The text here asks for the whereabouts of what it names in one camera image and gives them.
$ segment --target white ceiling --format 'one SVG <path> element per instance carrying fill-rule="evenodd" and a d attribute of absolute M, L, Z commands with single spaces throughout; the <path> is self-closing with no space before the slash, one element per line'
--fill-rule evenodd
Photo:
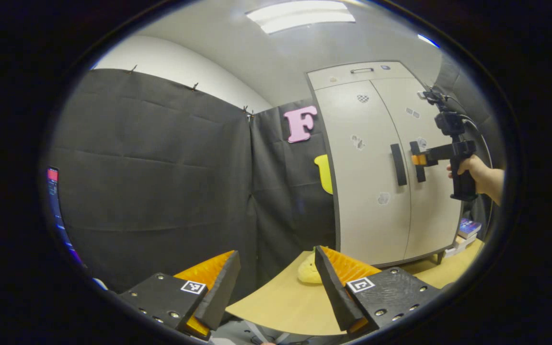
<path fill-rule="evenodd" d="M 385 9 L 346 1 L 356 23 L 322 23 L 267 35 L 245 13 L 270 0 L 199 0 L 137 35 L 174 42 L 214 61 L 272 105 L 311 97 L 305 73 L 361 61 L 399 60 L 423 83 L 436 80 L 438 48 Z"/>

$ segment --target human hand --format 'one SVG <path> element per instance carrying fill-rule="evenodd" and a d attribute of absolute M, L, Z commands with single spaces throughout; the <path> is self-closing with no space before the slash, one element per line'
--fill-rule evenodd
<path fill-rule="evenodd" d="M 447 166 L 447 170 L 451 171 L 448 173 L 449 179 L 453 178 L 452 168 L 451 164 Z M 466 170 L 470 171 L 471 177 L 474 179 L 474 182 L 476 183 L 476 192 L 478 194 L 486 194 L 486 190 L 488 190 L 488 186 L 486 186 L 487 183 L 490 183 L 488 181 L 488 175 L 491 168 L 486 166 L 481 159 L 478 158 L 477 155 L 471 155 L 469 159 L 466 159 L 460 163 L 460 168 L 457 171 L 457 175 L 462 175 Z"/>

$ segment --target ceiling light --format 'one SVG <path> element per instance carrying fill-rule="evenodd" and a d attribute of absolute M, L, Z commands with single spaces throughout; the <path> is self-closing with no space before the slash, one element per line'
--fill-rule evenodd
<path fill-rule="evenodd" d="M 421 41 L 425 41 L 425 42 L 431 44 L 432 46 L 435 46 L 436 48 L 440 48 L 437 44 L 432 42 L 431 39 L 428 39 L 427 37 L 425 37 L 423 35 L 416 35 L 416 37 L 419 37 L 421 39 Z"/>
<path fill-rule="evenodd" d="M 355 18 L 341 2 L 306 0 L 284 2 L 247 13 L 265 33 L 314 23 L 354 23 Z"/>

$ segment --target white cabinet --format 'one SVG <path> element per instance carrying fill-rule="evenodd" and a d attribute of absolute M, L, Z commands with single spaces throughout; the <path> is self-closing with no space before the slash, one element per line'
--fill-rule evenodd
<path fill-rule="evenodd" d="M 425 168 L 426 181 L 417 181 L 410 142 L 418 140 L 429 148 L 449 144 L 451 138 L 436 127 L 438 109 L 418 97 L 424 90 L 419 81 L 400 63 L 391 61 L 390 69 L 377 70 L 385 64 L 309 73 L 331 151 L 339 251 L 373 265 L 421 257 L 451 245 L 461 206 L 449 197 L 453 184 L 447 161 Z M 371 70 L 357 76 L 350 72 L 368 67 Z M 383 72 L 389 70 L 394 71 L 392 77 L 385 77 Z M 336 85 L 326 86 L 328 78 Z M 403 156 L 405 185 L 397 181 L 392 144 L 398 144 Z"/>

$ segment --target monitor screen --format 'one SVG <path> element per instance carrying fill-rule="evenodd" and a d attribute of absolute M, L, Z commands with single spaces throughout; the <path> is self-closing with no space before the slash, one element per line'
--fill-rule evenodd
<path fill-rule="evenodd" d="M 53 216 L 55 216 L 55 226 L 57 227 L 57 231 L 59 232 L 59 235 L 65 242 L 65 245 L 69 249 L 72 256 L 79 262 L 79 264 L 82 264 L 81 259 L 78 256 L 78 253 L 76 253 L 74 246 L 72 246 L 71 241 L 69 240 L 68 233 L 65 230 L 65 225 L 63 223 L 63 217 L 61 216 L 61 207 L 59 206 L 59 190 L 58 190 L 58 184 L 59 184 L 59 169 L 50 167 L 48 169 L 48 199 L 50 203 L 50 209 L 52 211 Z"/>

